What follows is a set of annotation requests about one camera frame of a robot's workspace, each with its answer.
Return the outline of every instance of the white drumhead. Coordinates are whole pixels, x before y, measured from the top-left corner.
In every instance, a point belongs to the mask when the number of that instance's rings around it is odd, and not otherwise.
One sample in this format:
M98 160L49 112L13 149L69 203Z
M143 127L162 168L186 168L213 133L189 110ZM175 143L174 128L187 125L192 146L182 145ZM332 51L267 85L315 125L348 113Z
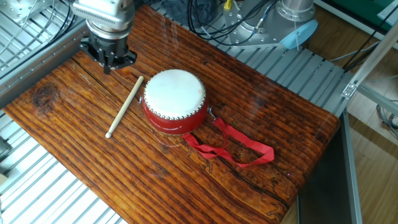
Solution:
M161 117L187 117L202 106L205 89L201 81L184 70L166 70L153 76L145 88L145 101Z

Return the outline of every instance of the wooden board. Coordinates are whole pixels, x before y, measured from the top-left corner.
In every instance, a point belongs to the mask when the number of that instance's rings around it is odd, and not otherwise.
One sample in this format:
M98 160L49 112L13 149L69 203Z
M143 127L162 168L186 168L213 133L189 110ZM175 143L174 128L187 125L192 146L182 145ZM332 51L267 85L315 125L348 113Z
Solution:
M134 66L104 75L80 52L4 111L129 223L280 223L338 129L331 113L274 83L156 13L137 11L128 44ZM137 78L184 69L196 74L214 114L275 149L275 160L239 168L206 160L180 136L153 130L138 92L111 139L113 118ZM208 116L193 134L214 146ZM241 162L259 155L230 139Z

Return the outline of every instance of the floor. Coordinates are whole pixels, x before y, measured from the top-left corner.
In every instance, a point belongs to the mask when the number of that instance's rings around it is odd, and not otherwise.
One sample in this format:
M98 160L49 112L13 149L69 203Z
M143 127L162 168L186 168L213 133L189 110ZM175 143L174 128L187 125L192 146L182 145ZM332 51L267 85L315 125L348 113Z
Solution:
M369 37L320 7L317 7L316 17L320 25L308 48L327 60L357 50ZM390 50L366 81L368 86L391 100L398 100L398 78L383 78L398 74L397 59L398 51ZM342 67L347 60L335 64ZM376 104L360 93L354 95L348 112L363 223L398 223L398 140L380 123ZM293 223L297 223L296 204L282 222Z

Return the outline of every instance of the wood knot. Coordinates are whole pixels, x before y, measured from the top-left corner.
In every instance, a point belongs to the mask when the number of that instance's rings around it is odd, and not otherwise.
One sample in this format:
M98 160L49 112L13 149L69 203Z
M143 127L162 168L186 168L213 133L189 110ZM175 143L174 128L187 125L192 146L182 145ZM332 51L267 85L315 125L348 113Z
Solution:
M152 161L153 165L155 165L155 174L157 177L164 178L165 176L170 175L170 173L159 163Z
M236 153L236 152L232 153L232 155L233 155L234 159L240 159L243 156L242 153Z
M217 108L222 108L224 106L225 106L225 103L223 103L223 102L218 102L217 103Z
M264 105L264 99L262 99L261 97L255 97L254 101L259 106L263 106Z
M164 153L167 154L170 151L170 148L165 146L165 145L161 145L160 150Z
M238 122L236 120L233 120L231 123L231 126L236 128L237 125L238 125Z
M52 102L57 98L57 94L58 91L54 86L41 87L32 94L32 102L44 113L53 110Z
M248 172L248 171L244 172L244 174L245 174L246 177L248 177L249 179L254 179L254 178L256 177L253 173Z

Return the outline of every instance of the blue part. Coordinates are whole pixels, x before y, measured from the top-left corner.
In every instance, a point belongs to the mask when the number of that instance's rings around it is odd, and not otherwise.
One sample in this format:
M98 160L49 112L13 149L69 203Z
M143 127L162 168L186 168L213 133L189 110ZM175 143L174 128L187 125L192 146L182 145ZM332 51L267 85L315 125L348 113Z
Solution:
M301 45L302 43L304 43L304 41L310 38L311 35L317 29L317 27L318 27L318 22L315 19L308 21L306 24L300 26L297 29L298 44ZM287 49L296 48L297 47L296 31L291 32L289 35L283 38L279 43L285 46Z

